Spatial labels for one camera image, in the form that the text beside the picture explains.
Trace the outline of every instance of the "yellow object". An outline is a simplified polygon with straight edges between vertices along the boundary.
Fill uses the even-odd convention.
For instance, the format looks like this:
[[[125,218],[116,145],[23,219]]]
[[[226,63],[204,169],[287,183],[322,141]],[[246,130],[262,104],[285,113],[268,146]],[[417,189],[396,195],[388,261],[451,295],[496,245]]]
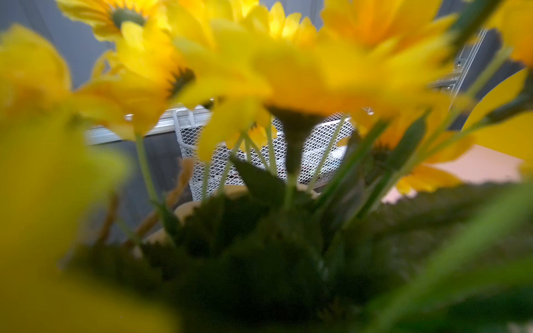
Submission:
[[[194,80],[194,74],[186,68],[168,33],[153,23],[148,21],[143,28],[124,22],[117,57],[127,69],[151,80],[170,99]]]
[[[426,136],[422,140],[424,143],[443,121],[447,108],[435,109],[426,120]],[[421,112],[405,113],[399,118],[392,120],[387,130],[377,139],[375,149],[380,152],[392,151],[400,142],[407,128],[413,121],[421,115]],[[376,121],[374,116],[360,117],[360,122],[354,124],[358,131],[364,136]],[[448,139],[453,132],[444,132],[430,145],[436,147],[438,144]],[[450,162],[464,154],[474,144],[473,136],[467,136],[446,148],[438,151],[433,156],[427,158],[421,164],[410,170],[409,174],[401,178],[396,184],[397,190],[401,194],[408,194],[411,190],[433,192],[438,188],[454,187],[461,184],[459,178],[448,172],[431,166],[431,164]]]
[[[272,139],[277,138],[278,130],[274,127],[274,125],[270,125],[270,127],[272,131]],[[250,137],[250,140],[252,140],[255,143],[255,145],[259,147],[259,149],[268,144],[267,131],[265,130],[263,126],[259,126],[258,124],[253,124],[251,128],[248,130],[248,136]],[[233,149],[239,137],[240,137],[239,133],[233,133],[232,135],[230,135],[230,137],[226,138],[225,139],[226,147],[228,149]],[[240,149],[242,151],[246,151],[246,145],[244,144],[244,141],[240,144]]]
[[[103,73],[104,61],[112,63],[111,71]],[[0,40],[0,118],[60,109],[133,140],[135,133],[145,135],[152,129],[166,110],[168,92],[125,70],[113,54],[101,57],[92,76],[72,92],[68,67],[55,48],[38,34],[13,25]]]
[[[22,112],[26,105],[36,111],[70,94],[67,64],[47,40],[20,25],[0,35],[0,107],[5,113]]]
[[[409,44],[443,33],[453,19],[433,22],[441,0],[326,0],[323,33],[373,49],[391,38]]]
[[[260,26],[261,11],[251,11],[251,15],[257,15],[254,22]],[[324,117],[359,111],[363,106],[372,106],[379,117],[392,117],[415,105],[449,103],[447,94],[426,88],[449,70],[442,66],[448,36],[429,38],[401,52],[392,53],[384,45],[368,53],[349,44],[316,44],[316,30],[304,22],[292,42],[261,33],[271,25],[250,30],[227,20],[213,20],[213,41],[220,46],[215,49],[176,38],[176,47],[197,77],[176,100],[191,108],[214,96],[224,97],[221,104],[234,105],[248,105],[253,98],[267,107]],[[241,99],[248,102],[241,104]],[[247,113],[251,110],[228,109],[239,118],[234,132],[245,130],[246,126],[237,126],[241,121],[248,121],[247,126],[254,122]],[[213,130],[220,132],[217,140],[223,140],[228,129],[218,127]],[[214,148],[214,138],[208,140],[209,149]],[[200,158],[210,157],[211,151],[201,151]]]
[[[522,177],[532,177],[533,176],[533,159],[526,160],[522,162],[519,166],[520,174]]]
[[[494,109],[511,102],[523,89],[528,70],[523,69],[492,89],[472,110],[463,128]],[[533,112],[525,112],[503,123],[473,133],[476,143],[521,159],[533,158]]]
[[[162,308],[60,269],[86,210],[128,173],[80,125],[59,111],[0,119],[3,331],[171,332]]]
[[[87,101],[86,108],[101,101],[99,109],[91,109],[91,115],[124,140],[135,140],[136,134],[145,136],[168,106],[168,91],[127,70],[92,79],[80,87],[75,97],[78,104]]]
[[[533,67],[533,2],[506,0],[488,22],[497,28],[506,46],[513,48],[511,58]]]
[[[202,161],[211,160],[211,154],[219,142],[227,141],[228,147],[233,147],[233,138],[240,136],[241,132],[249,131],[251,124],[259,112],[265,112],[256,99],[231,99],[225,103],[216,103],[213,107],[213,116],[202,130],[198,141],[198,158]],[[262,128],[270,125],[270,118],[266,124],[259,124]]]
[[[56,0],[65,16],[93,28],[98,40],[117,41],[124,22],[144,25],[149,19],[165,26],[161,0]]]

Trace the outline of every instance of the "green leaf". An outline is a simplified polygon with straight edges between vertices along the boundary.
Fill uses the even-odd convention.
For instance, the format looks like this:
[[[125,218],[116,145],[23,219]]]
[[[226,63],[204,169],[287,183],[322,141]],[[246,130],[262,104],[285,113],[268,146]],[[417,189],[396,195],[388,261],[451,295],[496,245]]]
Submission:
[[[285,193],[283,180],[237,157],[231,156],[230,160],[235,165],[251,195],[270,206],[278,207],[283,204]]]
[[[346,166],[349,162],[346,155],[357,150],[361,138],[357,132],[353,132],[348,148],[346,150],[345,158],[341,162],[340,168]],[[364,183],[364,166],[366,160],[372,160],[371,156],[367,156],[360,164],[356,164],[349,168],[349,172],[345,175],[345,179],[339,184],[335,192],[330,195],[329,202],[325,203],[322,208],[323,214],[320,219],[322,224],[322,232],[324,233],[324,242],[326,246],[333,239],[335,232],[348,220],[353,214],[357,213],[363,200],[366,197],[365,183]]]
[[[505,288],[533,285],[533,255],[529,257],[467,270],[439,284],[409,307],[425,310],[457,303],[472,295],[492,294]]]
[[[394,186],[399,172],[403,168],[404,164],[411,158],[414,151],[424,138],[426,133],[426,118],[429,112],[416,119],[405,131],[400,142],[390,152],[387,160],[385,161],[385,172],[381,176],[381,179],[377,181],[376,186],[372,189],[368,199],[361,207],[361,210],[357,213],[358,218],[366,216],[371,212],[375,206],[379,205],[381,199],[385,194]],[[345,226],[353,224],[353,221],[357,221],[353,218],[345,223]]]
[[[161,286],[159,271],[119,245],[78,246],[66,267],[143,296],[153,296]]]
[[[176,279],[179,275],[186,274],[188,270],[194,269],[198,265],[197,261],[191,258],[182,247],[144,243],[141,248],[143,258],[154,269],[161,272],[163,281]]]
[[[365,331],[389,330],[408,310],[406,304],[418,301],[498,239],[516,231],[531,218],[532,195],[533,183],[524,183],[491,200],[462,232],[428,259],[421,273],[394,296]]]
[[[502,0],[475,0],[464,10],[457,21],[450,27],[455,35],[454,44],[461,47],[475,31],[490,17]]]
[[[335,172],[335,175],[329,181],[328,185],[317,200],[317,210],[327,207],[334,200],[336,193],[340,190],[341,185],[346,184],[346,178],[349,175],[353,175],[354,173],[358,172],[360,165],[369,156],[372,147],[374,146],[374,142],[387,129],[388,125],[389,123],[379,120],[360,142],[358,135],[356,135],[354,132],[350,147],[344,155],[341,166]]]
[[[237,198],[211,196],[185,220],[176,244],[193,257],[218,256],[235,237],[252,232],[268,212],[268,206],[248,193]]]
[[[471,297],[448,309],[448,316],[466,325],[526,323],[533,319],[533,287],[516,287],[501,293]]]
[[[409,231],[440,228],[467,220],[488,199],[511,186],[501,183],[462,184],[438,189],[434,193],[421,192],[414,198],[403,197],[395,204],[381,204],[357,224],[378,239]]]
[[[161,221],[163,222],[163,228],[165,229],[166,233],[172,238],[174,242],[176,242],[176,239],[178,239],[180,236],[180,220],[173,212],[169,210],[166,204],[160,204],[158,202],[153,202],[152,204],[156,206],[159,212],[159,216],[161,217]]]

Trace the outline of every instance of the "flower petal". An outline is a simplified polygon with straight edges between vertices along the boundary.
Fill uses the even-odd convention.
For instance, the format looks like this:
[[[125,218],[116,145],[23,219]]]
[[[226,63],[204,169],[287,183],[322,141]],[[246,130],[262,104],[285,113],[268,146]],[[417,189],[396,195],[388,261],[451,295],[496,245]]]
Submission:
[[[213,116],[198,140],[198,158],[209,161],[215,146],[235,132],[247,131],[260,107],[254,99],[229,99],[215,104]]]
[[[0,35],[0,76],[12,83],[18,99],[53,102],[71,88],[68,66],[54,46],[17,24]]]
[[[513,100],[522,90],[527,69],[521,70],[490,91],[470,114],[464,128],[490,111]],[[521,159],[533,157],[533,112],[526,112],[503,123],[473,133],[477,144]]]
[[[416,166],[403,179],[418,192],[433,192],[438,188],[454,187],[462,183],[456,176],[427,165]]]
[[[445,132],[443,133],[433,144],[433,147],[438,145],[440,142],[443,142],[447,140],[449,137],[453,136],[454,132]],[[444,163],[444,162],[450,162],[461,156],[462,154],[466,153],[472,146],[474,146],[475,143],[475,136],[474,135],[468,135],[461,140],[452,143],[451,145],[447,146],[446,148],[440,150],[435,155],[431,156],[430,158],[426,159],[425,163]]]

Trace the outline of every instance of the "white mesh basket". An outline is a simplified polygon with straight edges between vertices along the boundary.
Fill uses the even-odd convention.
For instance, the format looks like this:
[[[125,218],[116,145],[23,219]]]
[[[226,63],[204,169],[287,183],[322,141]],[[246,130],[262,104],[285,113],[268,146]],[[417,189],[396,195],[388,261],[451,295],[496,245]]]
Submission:
[[[183,157],[197,158],[196,143],[200,136],[202,127],[211,118],[211,112],[204,108],[197,108],[194,112],[191,112],[185,108],[176,109],[173,111],[174,124],[176,129],[177,141],[180,144],[181,155]],[[302,156],[302,171],[300,173],[299,182],[302,184],[309,183],[309,180],[313,177],[313,174],[320,162],[320,159],[324,155],[326,147],[333,136],[333,132],[337,127],[337,124],[341,121],[341,114],[336,113],[319,125],[317,125],[309,138],[305,142],[304,152]],[[274,150],[276,152],[276,165],[278,167],[278,177],[286,179],[287,173],[285,171],[285,153],[286,143],[283,132],[281,131],[281,123],[275,119],[274,126],[278,129],[278,137],[274,140]],[[337,141],[349,136],[352,133],[353,127],[349,122],[349,118],[344,121],[344,125],[339,132]],[[345,147],[333,146],[331,149],[324,166],[320,172],[320,176],[315,184],[315,187],[321,186],[331,178],[334,170],[339,166],[341,159],[344,155]],[[268,157],[268,147],[263,147],[261,153],[265,159],[270,163]],[[222,173],[226,166],[226,161],[230,154],[230,150],[226,148],[225,144],[220,144],[216,147],[211,165],[209,169],[209,179],[207,182],[207,194],[209,195],[215,191],[220,183]],[[237,157],[246,159],[245,153],[240,151],[237,153]],[[252,163],[263,168],[259,156],[255,152],[252,152]],[[202,185],[204,177],[204,163],[197,161],[192,174],[192,178],[189,182],[192,192],[193,200],[201,199]],[[244,182],[239,177],[237,170],[231,167],[228,177],[226,178],[227,185],[243,185]]]

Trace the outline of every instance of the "green foliage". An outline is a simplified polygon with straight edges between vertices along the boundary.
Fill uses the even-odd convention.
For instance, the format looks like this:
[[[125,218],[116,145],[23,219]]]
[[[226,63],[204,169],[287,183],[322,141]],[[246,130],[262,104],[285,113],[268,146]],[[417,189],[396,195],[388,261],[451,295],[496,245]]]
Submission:
[[[236,165],[250,193],[204,200],[172,235],[173,244],[142,245],[143,259],[117,246],[79,247],[68,268],[175,307],[185,331],[353,331],[380,314],[484,202],[513,186],[420,193],[343,229],[327,219],[349,209],[332,204],[320,216],[303,193],[285,209],[268,199],[282,182],[265,194],[270,173]],[[351,175],[363,181],[362,173]],[[361,195],[340,189],[348,205]],[[532,253],[528,224],[406,303],[392,332],[476,332],[530,319]]]
[[[193,257],[217,256],[235,237],[250,233],[268,211],[248,194],[236,199],[211,196],[185,220],[174,242]]]
[[[361,163],[349,165],[351,164],[350,156],[359,149],[360,142],[359,134],[353,132],[340,165],[340,168],[346,168],[348,172],[346,172],[344,180],[339,183],[336,190],[331,192],[330,199],[320,208],[320,211],[323,212],[320,221],[326,245],[332,241],[335,232],[344,222],[357,213],[365,199],[365,183],[363,180],[366,173],[365,169],[374,163],[370,157],[366,157]]]
[[[80,245],[67,270],[87,273],[145,296],[153,295],[161,283],[159,272],[147,261],[134,258],[128,249],[117,245]]]
[[[165,228],[166,233],[173,240],[178,238],[180,234],[180,229],[181,229],[181,224],[180,224],[180,220],[178,219],[178,217],[169,210],[166,204],[160,204],[158,202],[154,202],[153,205],[156,206],[159,212],[159,216],[161,217],[163,228]]]
[[[283,180],[235,156],[231,156],[230,159],[252,197],[267,206],[281,207],[283,205],[283,194],[285,193],[285,182]],[[311,197],[307,193],[295,191],[295,205],[309,205],[310,203]]]

